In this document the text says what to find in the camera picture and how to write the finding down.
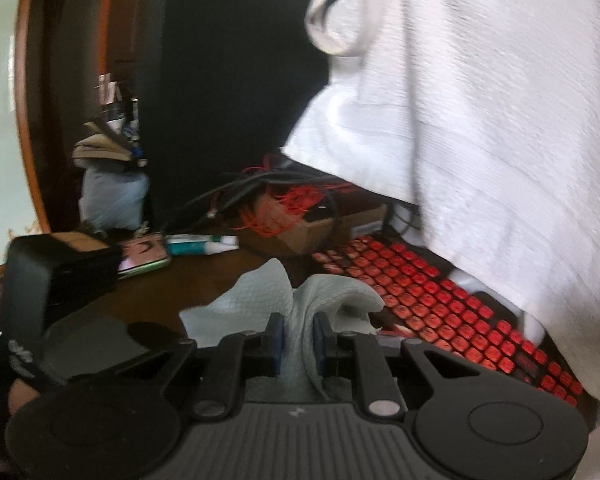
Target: towel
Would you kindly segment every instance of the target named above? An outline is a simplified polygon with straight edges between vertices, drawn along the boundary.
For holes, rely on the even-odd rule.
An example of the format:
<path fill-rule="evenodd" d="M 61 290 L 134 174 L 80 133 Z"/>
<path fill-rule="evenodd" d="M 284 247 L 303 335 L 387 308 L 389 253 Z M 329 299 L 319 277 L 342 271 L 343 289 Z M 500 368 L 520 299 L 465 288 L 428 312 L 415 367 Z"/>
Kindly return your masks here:
<path fill-rule="evenodd" d="M 382 310 L 380 296 L 365 283 L 344 276 L 315 274 L 293 290 L 276 259 L 243 274 L 235 285 L 207 306 L 180 313 L 187 336 L 199 348 L 216 346 L 228 334 L 262 332 L 269 315 L 285 317 L 282 370 L 276 378 L 249 380 L 245 398 L 253 402 L 317 402 L 329 399 L 314 357 L 313 320 L 325 312 L 335 332 L 374 333 L 368 313 Z"/>
<path fill-rule="evenodd" d="M 327 27 L 365 26 L 339 0 Z M 426 245 L 534 316 L 600 399 L 600 0 L 377 0 L 291 158 L 422 212 Z"/>

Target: keyboard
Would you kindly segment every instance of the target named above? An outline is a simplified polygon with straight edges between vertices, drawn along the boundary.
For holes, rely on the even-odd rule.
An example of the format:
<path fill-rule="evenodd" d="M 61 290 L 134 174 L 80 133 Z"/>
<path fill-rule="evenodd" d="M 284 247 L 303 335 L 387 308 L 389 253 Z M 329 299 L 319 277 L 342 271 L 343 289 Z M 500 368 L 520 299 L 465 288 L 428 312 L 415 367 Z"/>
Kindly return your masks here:
<path fill-rule="evenodd" d="M 399 320 L 385 327 L 384 335 L 423 339 L 578 406 L 582 384 L 558 364 L 556 356 L 525 340 L 508 320 L 444 278 L 407 245 L 385 244 L 365 235 L 314 253 L 313 259 L 323 271 L 360 280 L 380 295 L 385 308 Z"/>

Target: wooden desk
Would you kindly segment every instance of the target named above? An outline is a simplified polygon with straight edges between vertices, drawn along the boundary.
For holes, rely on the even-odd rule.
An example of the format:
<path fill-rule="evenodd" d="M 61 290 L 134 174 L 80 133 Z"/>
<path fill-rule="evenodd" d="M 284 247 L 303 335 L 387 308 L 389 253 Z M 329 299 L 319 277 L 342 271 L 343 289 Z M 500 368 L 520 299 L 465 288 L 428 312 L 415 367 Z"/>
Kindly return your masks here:
<path fill-rule="evenodd" d="M 266 254 L 292 255 L 276 238 L 260 238 L 249 231 L 240 232 L 240 242 Z M 267 260 L 247 249 L 212 256 L 178 256 L 168 267 L 120 281 L 116 291 L 98 300 L 98 304 L 126 324 L 151 321 L 184 334 L 178 317 L 181 310 L 211 303 L 234 286 L 243 273 Z M 308 277 L 309 260 L 283 260 L 292 286 Z"/>

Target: black device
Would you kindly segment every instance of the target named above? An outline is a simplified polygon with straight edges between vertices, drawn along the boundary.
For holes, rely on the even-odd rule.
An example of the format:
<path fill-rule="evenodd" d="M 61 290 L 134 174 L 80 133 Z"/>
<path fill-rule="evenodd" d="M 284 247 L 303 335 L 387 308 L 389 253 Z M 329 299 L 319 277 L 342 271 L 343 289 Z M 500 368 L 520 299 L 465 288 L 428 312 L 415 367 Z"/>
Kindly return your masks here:
<path fill-rule="evenodd" d="M 56 241 L 17 238 L 7 260 L 2 307 L 14 309 L 11 335 L 28 334 L 11 350 L 42 391 L 6 429 L 24 479 L 562 480 L 586 449 L 584 420 L 562 400 L 419 339 L 392 349 L 373 335 L 333 333 L 324 313 L 314 317 L 317 370 L 350 380 L 347 402 L 245 402 L 246 380 L 280 372 L 280 314 L 262 333 L 214 348 L 181 339 L 68 384 L 48 377 L 36 340 L 45 310 L 67 315 L 109 290 L 120 260 L 103 248 L 108 264 L 78 275 L 90 268 L 78 255 L 47 254 Z M 28 333 L 14 316 L 25 286 L 36 287 Z"/>
<path fill-rule="evenodd" d="M 148 1 L 140 136 L 163 224 L 282 146 L 329 67 L 304 29 L 309 0 Z M 205 212 L 197 204 L 179 226 Z"/>

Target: red keycap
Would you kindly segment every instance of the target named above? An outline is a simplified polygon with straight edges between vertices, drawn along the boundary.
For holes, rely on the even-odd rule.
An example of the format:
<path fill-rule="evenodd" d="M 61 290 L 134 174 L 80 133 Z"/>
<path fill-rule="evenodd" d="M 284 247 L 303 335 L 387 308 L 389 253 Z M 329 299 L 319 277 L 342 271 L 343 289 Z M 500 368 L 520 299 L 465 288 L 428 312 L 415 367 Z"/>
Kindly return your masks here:
<path fill-rule="evenodd" d="M 515 365 L 511 359 L 508 357 L 503 357 L 498 363 L 498 368 L 504 373 L 510 374 L 513 371 L 513 368 L 515 368 Z"/>
<path fill-rule="evenodd" d="M 582 392 L 584 391 L 582 384 L 580 384 L 578 381 L 573 381 L 573 383 L 571 383 L 571 388 L 569 388 L 574 395 L 581 395 Z"/>
<path fill-rule="evenodd" d="M 489 346 L 489 342 L 487 341 L 487 339 L 484 336 L 481 336 L 480 334 L 475 335 L 474 338 L 471 339 L 471 344 L 480 351 L 484 351 L 487 348 L 487 346 Z"/>
<path fill-rule="evenodd" d="M 440 286 L 446 290 L 454 290 L 456 288 L 456 284 L 451 280 L 442 280 Z"/>
<path fill-rule="evenodd" d="M 450 339 L 453 339 L 456 336 L 456 331 L 449 325 L 443 325 L 438 329 L 438 335 L 442 339 L 449 341 Z"/>
<path fill-rule="evenodd" d="M 376 283 L 379 283 L 382 286 L 387 286 L 391 285 L 393 283 L 393 280 L 385 274 L 378 274 L 376 276 Z"/>
<path fill-rule="evenodd" d="M 412 306 L 411 311 L 418 317 L 425 317 L 429 314 L 429 309 L 420 303 L 416 306 Z"/>
<path fill-rule="evenodd" d="M 482 316 L 484 319 L 491 319 L 493 317 L 493 310 L 491 310 L 488 306 L 482 306 L 478 309 L 478 314 Z"/>
<path fill-rule="evenodd" d="M 543 352 L 542 350 L 536 350 L 534 352 L 534 359 L 536 360 L 536 363 L 538 363 L 539 365 L 545 364 L 547 358 L 548 358 L 548 355 L 546 354 L 546 352 Z"/>
<path fill-rule="evenodd" d="M 411 279 L 416 282 L 418 285 L 424 285 L 429 281 L 429 279 L 421 272 L 414 274 Z"/>
<path fill-rule="evenodd" d="M 496 328 L 500 330 L 504 335 L 507 335 L 509 332 L 511 332 L 511 325 L 503 319 L 496 323 Z"/>
<path fill-rule="evenodd" d="M 411 278 L 409 276 L 405 276 L 404 274 L 401 274 L 400 276 L 396 276 L 394 278 L 394 282 L 400 286 L 407 287 L 407 286 L 411 285 Z"/>
<path fill-rule="evenodd" d="M 424 269 L 424 273 L 430 278 L 435 278 L 437 275 L 440 274 L 440 271 L 437 270 L 434 266 L 430 265 Z"/>
<path fill-rule="evenodd" d="M 400 267 L 400 272 L 407 276 L 413 276 L 416 273 L 416 268 L 411 264 L 406 264 Z"/>
<path fill-rule="evenodd" d="M 436 304 L 436 298 L 430 294 L 423 294 L 420 297 L 420 303 L 422 303 L 424 306 L 434 306 Z"/>
<path fill-rule="evenodd" d="M 522 349 L 529 355 L 533 355 L 536 351 L 536 345 L 534 345 L 531 341 L 525 339 L 522 342 Z"/>
<path fill-rule="evenodd" d="M 376 276 L 380 275 L 381 270 L 378 269 L 375 265 L 369 265 L 365 267 L 365 272 L 372 278 L 375 278 Z"/>
<path fill-rule="evenodd" d="M 374 265 L 378 269 L 386 269 L 387 267 L 389 267 L 389 262 L 384 258 L 378 258 L 377 260 L 374 260 Z"/>
<path fill-rule="evenodd" d="M 540 367 L 533 362 L 524 352 L 517 352 L 514 361 L 519 368 L 522 368 L 527 374 L 533 378 L 538 377 Z"/>
<path fill-rule="evenodd" d="M 392 266 L 394 266 L 394 267 L 401 267 L 406 263 L 406 261 L 404 258 L 401 258 L 400 256 L 394 256 L 393 258 L 391 258 L 389 260 L 389 263 L 391 263 Z"/>
<path fill-rule="evenodd" d="M 424 328 L 424 321 L 419 317 L 411 316 L 407 321 L 404 322 L 411 330 L 418 332 Z"/>
<path fill-rule="evenodd" d="M 474 328 L 475 331 L 485 335 L 489 332 L 489 330 L 491 330 L 491 327 L 489 326 L 489 324 L 481 319 L 479 319 L 478 321 L 475 322 L 474 324 Z"/>
<path fill-rule="evenodd" d="M 449 314 L 448 316 L 446 316 L 445 322 L 451 328 L 458 328 L 460 325 L 462 325 L 462 319 L 456 316 L 456 314 Z"/>
<path fill-rule="evenodd" d="M 491 342 L 492 345 L 500 346 L 500 343 L 502 343 L 504 336 L 497 330 L 491 330 L 487 335 L 487 339 Z"/>
<path fill-rule="evenodd" d="M 422 290 L 422 287 L 420 285 L 417 285 L 416 283 L 412 283 L 411 285 L 409 285 L 408 291 L 410 294 L 413 294 L 416 298 L 421 296 L 424 292 L 424 290 Z"/>
<path fill-rule="evenodd" d="M 324 264 L 322 268 L 331 274 L 344 274 L 344 270 L 338 264 Z"/>
<path fill-rule="evenodd" d="M 564 399 L 567 396 L 567 390 L 565 390 L 562 386 L 558 385 L 555 387 L 554 395 L 559 399 Z"/>
<path fill-rule="evenodd" d="M 564 386 L 569 386 L 569 384 L 571 384 L 571 381 L 573 381 L 573 377 L 571 377 L 571 375 L 569 375 L 568 372 L 562 372 L 560 374 L 560 382 L 564 385 Z"/>
<path fill-rule="evenodd" d="M 353 262 L 359 266 L 361 269 L 363 267 L 368 266 L 371 262 L 369 260 L 367 260 L 366 258 L 363 258 L 362 256 L 357 257 L 355 260 L 353 260 Z"/>
<path fill-rule="evenodd" d="M 370 262 L 379 258 L 378 253 L 376 253 L 375 251 L 365 251 L 364 253 L 362 253 L 362 257 L 366 258 Z"/>
<path fill-rule="evenodd" d="M 464 288 L 456 286 L 454 289 L 454 296 L 458 298 L 458 300 L 466 300 L 466 298 L 469 296 L 469 293 L 464 290 Z"/>
<path fill-rule="evenodd" d="M 366 274 L 363 274 L 358 279 L 362 283 L 366 283 L 367 285 L 375 285 L 376 284 L 376 280 L 374 280 L 371 276 L 367 276 Z"/>
<path fill-rule="evenodd" d="M 456 336 L 451 340 L 451 346 L 459 352 L 466 352 L 469 342 L 464 337 Z"/>
<path fill-rule="evenodd" d="M 560 365 L 555 361 L 551 361 L 551 364 L 549 364 L 548 369 L 549 369 L 549 373 L 551 375 L 555 375 L 556 377 L 558 375 L 560 375 L 560 372 L 562 371 L 562 368 L 560 367 Z"/>
<path fill-rule="evenodd" d="M 353 276 L 354 278 L 359 278 L 364 273 L 365 273 L 365 271 L 360 269 L 360 267 L 353 266 L 353 267 L 349 267 L 349 269 L 347 269 L 347 274 L 349 276 Z"/>
<path fill-rule="evenodd" d="M 400 275 L 400 271 L 398 269 L 396 269 L 395 267 L 387 267 L 384 270 L 384 273 L 389 277 L 389 278 L 395 278 L 396 276 Z"/>
<path fill-rule="evenodd" d="M 437 303 L 431 308 L 431 311 L 439 317 L 445 317 L 449 313 L 449 309 L 442 303 Z"/>
<path fill-rule="evenodd" d="M 400 303 L 402 303 L 404 306 L 413 306 L 418 302 L 418 300 L 416 300 L 411 294 L 407 293 L 401 294 L 398 298 L 398 301 L 400 301 Z"/>
<path fill-rule="evenodd" d="M 482 352 L 478 352 L 475 348 L 469 348 L 465 353 L 464 357 L 469 359 L 472 363 L 478 364 L 482 361 Z"/>
<path fill-rule="evenodd" d="M 442 320 L 436 316 L 435 314 L 429 314 L 424 319 L 425 325 L 431 327 L 432 329 L 437 329 L 440 325 L 442 325 Z"/>
<path fill-rule="evenodd" d="M 322 253 L 314 253 L 312 254 L 312 258 L 319 264 L 328 264 L 331 261 L 330 257 Z"/>
<path fill-rule="evenodd" d="M 471 310 L 465 310 L 462 313 L 462 319 L 464 319 L 464 321 L 467 322 L 468 324 L 472 325 L 476 321 L 478 321 L 478 316 L 476 316 L 475 312 L 472 312 Z"/>
<path fill-rule="evenodd" d="M 379 254 L 380 254 L 380 256 L 382 256 L 383 258 L 386 258 L 387 260 L 389 260 L 395 256 L 395 253 L 391 249 L 387 249 L 386 247 L 384 249 L 380 249 Z"/>
<path fill-rule="evenodd" d="M 438 339 L 435 343 L 433 343 L 433 345 L 437 346 L 441 350 L 446 350 L 447 352 L 451 352 L 453 349 L 453 347 L 444 339 Z"/>
<path fill-rule="evenodd" d="M 392 312 L 400 319 L 407 319 L 411 315 L 410 310 L 402 305 L 396 306 Z"/>
<path fill-rule="evenodd" d="M 428 326 L 420 330 L 418 335 L 427 343 L 433 343 L 436 339 L 438 339 L 438 334 L 436 334 L 435 330 L 429 328 Z"/>
<path fill-rule="evenodd" d="M 418 255 L 416 253 L 414 253 L 413 251 L 404 251 L 403 253 L 400 254 L 400 256 L 402 256 L 408 262 L 412 262 L 413 260 L 415 260 L 418 257 Z"/>
<path fill-rule="evenodd" d="M 456 314 L 462 314 L 464 312 L 464 305 L 458 300 L 453 300 L 451 303 L 449 303 L 449 310 L 451 310 L 451 312 L 455 312 Z"/>
<path fill-rule="evenodd" d="M 508 355 L 509 357 L 511 357 L 513 354 L 515 354 L 516 347 L 511 341 L 505 341 L 500 346 L 500 350 L 504 355 Z"/>
<path fill-rule="evenodd" d="M 398 301 L 398 299 L 395 296 L 392 296 L 391 294 L 383 296 L 382 299 L 384 300 L 384 305 L 387 308 L 395 308 L 400 305 L 400 301 Z"/>
<path fill-rule="evenodd" d="M 445 292 L 444 290 L 441 290 L 439 293 L 436 294 L 436 298 L 438 298 L 438 301 L 440 303 L 447 304 L 449 303 L 449 301 L 451 301 L 451 294 Z"/>
<path fill-rule="evenodd" d="M 393 294 L 394 296 L 400 296 L 402 293 L 404 293 L 404 289 L 395 283 L 390 283 L 385 288 L 389 294 Z"/>
<path fill-rule="evenodd" d="M 422 288 L 424 288 L 424 290 L 426 290 L 429 294 L 435 294 L 440 290 L 440 286 L 434 282 L 427 282 L 422 286 Z"/>
<path fill-rule="evenodd" d="M 333 249 L 327 251 L 327 254 L 334 262 L 339 262 L 343 258 L 342 254 L 340 254 L 338 251 L 334 251 Z"/>
<path fill-rule="evenodd" d="M 522 334 L 520 332 L 518 332 L 517 330 L 512 330 L 509 334 L 509 339 L 511 339 L 516 345 L 519 345 L 520 343 L 522 343 L 522 340 L 524 338 L 522 337 Z"/>
<path fill-rule="evenodd" d="M 475 330 L 469 325 L 464 324 L 458 327 L 458 333 L 465 339 L 471 339 L 475 335 Z"/>
<path fill-rule="evenodd" d="M 500 350 L 498 350 L 495 346 L 490 346 L 484 351 L 484 355 L 491 359 L 494 363 L 497 363 L 502 356 Z"/>
<path fill-rule="evenodd" d="M 474 310 L 478 310 L 482 304 L 482 302 L 475 296 L 469 296 L 466 300 L 464 300 L 464 302 Z"/>
<path fill-rule="evenodd" d="M 544 388 L 548 392 L 553 391 L 555 388 L 555 379 L 551 375 L 545 375 L 540 381 L 540 387 Z"/>
<path fill-rule="evenodd" d="M 384 289 L 384 286 L 382 285 L 378 285 L 377 283 L 375 285 L 372 286 L 373 290 L 376 291 L 378 293 L 378 296 L 385 296 L 386 295 L 386 290 Z"/>
<path fill-rule="evenodd" d="M 482 362 L 480 363 L 482 366 L 484 366 L 485 368 L 492 370 L 493 372 L 496 372 L 498 369 L 496 368 L 496 365 L 493 364 L 491 361 L 489 361 L 488 359 L 483 359 Z"/>
<path fill-rule="evenodd" d="M 351 247 L 353 247 L 359 253 L 361 253 L 362 251 L 366 251 L 368 249 L 368 247 L 366 246 L 366 244 L 364 242 L 360 241 L 360 240 L 352 240 L 351 241 Z"/>

